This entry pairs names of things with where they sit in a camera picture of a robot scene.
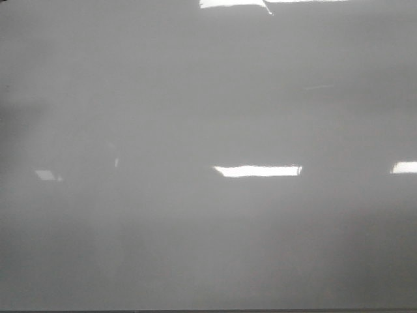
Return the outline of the white glossy whiteboard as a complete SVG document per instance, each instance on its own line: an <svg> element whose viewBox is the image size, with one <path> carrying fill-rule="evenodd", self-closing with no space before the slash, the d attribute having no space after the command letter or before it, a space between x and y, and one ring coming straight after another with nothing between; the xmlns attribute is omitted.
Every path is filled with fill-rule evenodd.
<svg viewBox="0 0 417 313"><path fill-rule="evenodd" d="M415 310L415 160L415 1L1 3L2 310Z"/></svg>

